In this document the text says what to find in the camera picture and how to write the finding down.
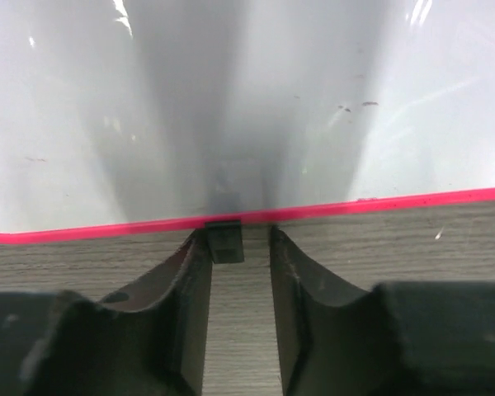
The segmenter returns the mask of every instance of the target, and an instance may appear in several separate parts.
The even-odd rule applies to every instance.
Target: red stripe
[[[74,239],[107,238],[137,233],[157,233],[179,229],[197,229],[208,221],[238,219],[243,224],[272,223],[292,219],[308,219],[379,210],[408,209],[423,206],[463,204],[484,200],[495,200],[495,188],[470,191],[443,192],[419,196],[397,196],[394,198],[367,199],[339,204],[300,206],[295,208],[258,210],[237,214],[200,216],[186,219],[167,219],[139,223],[98,225],[78,229],[56,229],[34,233],[0,233],[0,243],[47,243]]]

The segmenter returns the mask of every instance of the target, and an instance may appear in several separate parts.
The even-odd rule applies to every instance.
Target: pink rim
[[[185,219],[166,219],[139,223],[97,225],[78,229],[56,229],[34,233],[0,233],[0,243],[47,243],[86,238],[108,238],[137,233],[157,233],[179,229],[198,229],[206,222],[238,219],[243,224],[272,223],[292,219],[308,219],[379,210],[408,209],[423,206],[463,204],[484,200],[495,200],[495,188],[470,191],[454,191],[419,196],[397,196],[394,198],[367,199],[339,204],[300,206],[295,208],[258,210],[237,214],[200,216]]]

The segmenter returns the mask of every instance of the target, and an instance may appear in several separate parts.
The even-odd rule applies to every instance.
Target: wood grain
[[[495,280],[495,202],[281,227],[312,258],[365,288],[393,279]],[[169,256],[188,233],[0,245],[0,290],[74,289],[97,299]],[[213,270],[205,394],[278,395],[266,227],[246,227],[243,234],[246,262]]]

